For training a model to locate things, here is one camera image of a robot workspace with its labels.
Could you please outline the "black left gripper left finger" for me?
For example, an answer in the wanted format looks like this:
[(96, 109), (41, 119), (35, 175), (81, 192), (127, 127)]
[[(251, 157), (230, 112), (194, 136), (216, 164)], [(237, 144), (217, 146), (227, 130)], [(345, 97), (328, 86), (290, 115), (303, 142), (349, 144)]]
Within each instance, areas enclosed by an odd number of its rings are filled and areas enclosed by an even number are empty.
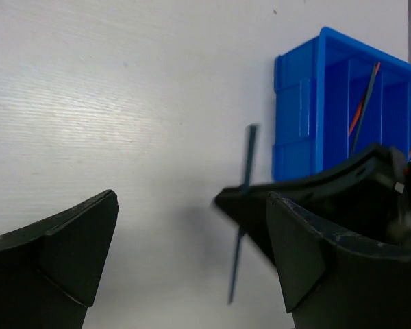
[(106, 190), (0, 235), (0, 328), (81, 328), (119, 212)]

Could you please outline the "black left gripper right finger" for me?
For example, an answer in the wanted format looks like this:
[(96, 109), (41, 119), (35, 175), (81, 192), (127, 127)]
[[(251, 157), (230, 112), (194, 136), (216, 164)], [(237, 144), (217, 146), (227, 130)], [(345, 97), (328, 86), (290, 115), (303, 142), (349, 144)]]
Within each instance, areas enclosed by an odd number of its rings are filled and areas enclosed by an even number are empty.
[(296, 328), (411, 328), (411, 250), (382, 243), (271, 193), (266, 222)]

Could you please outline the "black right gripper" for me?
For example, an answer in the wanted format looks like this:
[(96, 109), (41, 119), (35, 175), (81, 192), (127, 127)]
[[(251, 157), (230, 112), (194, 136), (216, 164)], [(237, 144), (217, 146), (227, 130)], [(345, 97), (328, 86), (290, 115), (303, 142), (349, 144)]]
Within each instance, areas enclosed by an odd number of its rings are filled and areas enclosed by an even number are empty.
[(411, 161), (395, 147), (373, 143), (315, 175), (219, 192), (213, 204), (273, 263), (266, 223), (271, 193), (370, 239), (411, 249)]

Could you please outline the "blue plastic knife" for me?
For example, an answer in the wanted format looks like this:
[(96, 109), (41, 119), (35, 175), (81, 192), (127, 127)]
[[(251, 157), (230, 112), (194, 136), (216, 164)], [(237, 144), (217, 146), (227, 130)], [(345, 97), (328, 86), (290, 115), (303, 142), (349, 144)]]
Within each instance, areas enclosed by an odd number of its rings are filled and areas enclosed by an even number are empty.
[(370, 101), (370, 98), (371, 98), (371, 95), (372, 95), (372, 92), (373, 92), (373, 87), (372, 87), (371, 93), (370, 93), (370, 95), (369, 95), (369, 100), (365, 102), (364, 107), (363, 107), (362, 114), (360, 115), (360, 118), (358, 119), (358, 123), (356, 124), (356, 126), (355, 126), (355, 128), (354, 128), (354, 131), (352, 132), (352, 133), (355, 133), (355, 134), (354, 134), (353, 141), (352, 141), (352, 143), (351, 143), (350, 154), (354, 154), (354, 153), (355, 153), (356, 146), (357, 146), (357, 144), (358, 144), (359, 135), (360, 135), (360, 130), (361, 130), (361, 127), (362, 127), (362, 122), (363, 122), (363, 119), (364, 119), (364, 115), (365, 115), (365, 112), (366, 112), (366, 108), (367, 108), (367, 106), (368, 106), (368, 104), (369, 104), (369, 101)]

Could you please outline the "red plastic knife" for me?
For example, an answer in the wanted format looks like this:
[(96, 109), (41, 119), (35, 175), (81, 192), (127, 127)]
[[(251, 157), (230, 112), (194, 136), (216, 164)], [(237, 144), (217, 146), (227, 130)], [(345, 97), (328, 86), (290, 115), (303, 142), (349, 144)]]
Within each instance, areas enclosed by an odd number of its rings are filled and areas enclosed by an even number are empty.
[(375, 77), (377, 76), (379, 69), (381, 66), (381, 62), (377, 62), (376, 64), (373, 65), (373, 70), (372, 70), (372, 74), (369, 80), (369, 83), (367, 84), (367, 87), (364, 91), (364, 94), (360, 100), (360, 103), (358, 104), (358, 107), (356, 109), (356, 112), (353, 116), (353, 120), (349, 126), (349, 131), (348, 131), (348, 136), (351, 136), (352, 132), (354, 131), (354, 128), (356, 126), (356, 124), (358, 123), (358, 119), (360, 118), (360, 115), (362, 114), (363, 111), (363, 107), (366, 101), (369, 100), (369, 95), (371, 93), (371, 89), (374, 85), (375, 82)]

